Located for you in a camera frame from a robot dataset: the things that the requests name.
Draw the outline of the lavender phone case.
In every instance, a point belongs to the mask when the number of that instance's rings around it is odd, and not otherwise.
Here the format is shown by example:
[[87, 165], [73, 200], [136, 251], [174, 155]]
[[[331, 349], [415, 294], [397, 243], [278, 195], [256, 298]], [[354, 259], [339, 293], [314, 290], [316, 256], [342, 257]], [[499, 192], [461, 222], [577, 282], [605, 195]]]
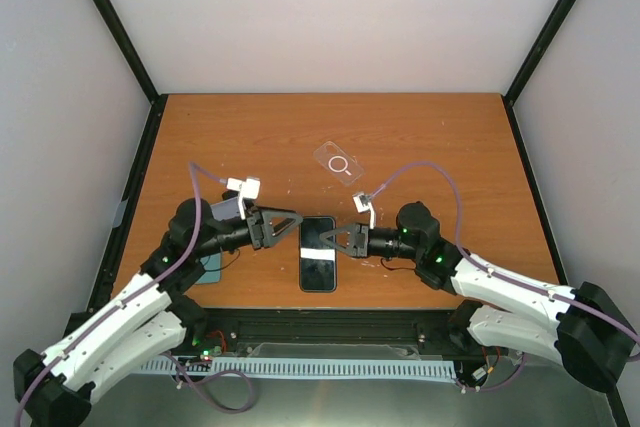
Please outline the lavender phone case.
[[227, 221], [235, 218], [245, 219], [242, 209], [236, 198], [223, 200], [210, 205], [211, 213], [214, 219], [218, 221]]

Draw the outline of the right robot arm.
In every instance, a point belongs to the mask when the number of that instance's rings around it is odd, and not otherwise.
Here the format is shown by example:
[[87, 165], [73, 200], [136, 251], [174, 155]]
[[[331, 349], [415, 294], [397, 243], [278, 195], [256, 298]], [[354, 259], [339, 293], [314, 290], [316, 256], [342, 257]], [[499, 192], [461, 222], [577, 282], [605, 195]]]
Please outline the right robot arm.
[[505, 347], [554, 362], [582, 385], [609, 393], [639, 336], [608, 293], [583, 282], [574, 288], [516, 274], [442, 237], [421, 202], [404, 205], [394, 228], [352, 223], [319, 240], [351, 258], [404, 259], [434, 290], [467, 298], [453, 339]]

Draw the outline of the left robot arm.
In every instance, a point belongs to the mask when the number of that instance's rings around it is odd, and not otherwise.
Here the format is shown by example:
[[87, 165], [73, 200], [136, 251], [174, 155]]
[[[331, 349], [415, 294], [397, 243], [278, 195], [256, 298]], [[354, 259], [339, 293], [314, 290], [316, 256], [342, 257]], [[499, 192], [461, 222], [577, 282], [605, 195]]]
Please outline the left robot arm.
[[301, 222], [294, 211], [255, 204], [242, 216], [217, 220], [205, 200], [182, 202], [159, 247], [119, 294], [56, 344], [15, 359], [14, 423], [28, 415], [35, 426], [79, 426], [102, 395], [142, 364], [177, 347], [201, 347], [207, 315], [186, 293], [204, 273], [203, 258], [271, 248]]

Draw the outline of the teal phone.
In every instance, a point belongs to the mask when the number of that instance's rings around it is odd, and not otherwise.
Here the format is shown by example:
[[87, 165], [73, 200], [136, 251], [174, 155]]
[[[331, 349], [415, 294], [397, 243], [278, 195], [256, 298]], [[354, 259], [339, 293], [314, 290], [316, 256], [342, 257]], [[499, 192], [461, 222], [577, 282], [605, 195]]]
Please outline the teal phone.
[[195, 282], [196, 285], [210, 285], [218, 283], [221, 279], [221, 254], [210, 255], [200, 259], [204, 272]]

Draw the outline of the clear magsafe phone case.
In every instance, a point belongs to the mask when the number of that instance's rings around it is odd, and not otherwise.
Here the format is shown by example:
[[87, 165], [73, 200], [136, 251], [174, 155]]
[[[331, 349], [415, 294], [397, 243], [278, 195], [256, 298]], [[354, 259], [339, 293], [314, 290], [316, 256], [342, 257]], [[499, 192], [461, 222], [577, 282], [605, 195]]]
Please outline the clear magsafe phone case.
[[332, 141], [327, 141], [313, 152], [314, 159], [345, 186], [354, 184], [364, 175], [364, 168]]

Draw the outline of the black aluminium frame rail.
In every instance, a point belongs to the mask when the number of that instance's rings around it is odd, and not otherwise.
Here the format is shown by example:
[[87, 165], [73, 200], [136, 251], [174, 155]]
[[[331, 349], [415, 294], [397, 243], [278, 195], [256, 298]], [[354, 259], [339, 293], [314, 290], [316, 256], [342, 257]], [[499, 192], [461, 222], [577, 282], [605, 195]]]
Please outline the black aluminium frame rail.
[[482, 347], [557, 356], [579, 366], [594, 360], [599, 342], [575, 308], [550, 330], [475, 301], [454, 310], [341, 311], [187, 308], [191, 328], [179, 352], [205, 349], [220, 338], [230, 352], [261, 343], [371, 344], [414, 347], [423, 355], [472, 358]]

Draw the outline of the metal base plate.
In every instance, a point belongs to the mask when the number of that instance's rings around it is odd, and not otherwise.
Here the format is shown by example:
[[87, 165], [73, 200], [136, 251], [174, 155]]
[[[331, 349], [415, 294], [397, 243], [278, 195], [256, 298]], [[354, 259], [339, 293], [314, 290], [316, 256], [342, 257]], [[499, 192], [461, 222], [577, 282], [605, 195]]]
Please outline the metal base plate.
[[532, 357], [481, 387], [415, 380], [277, 380], [180, 373], [162, 357], [124, 378], [79, 426], [625, 426], [606, 395]]

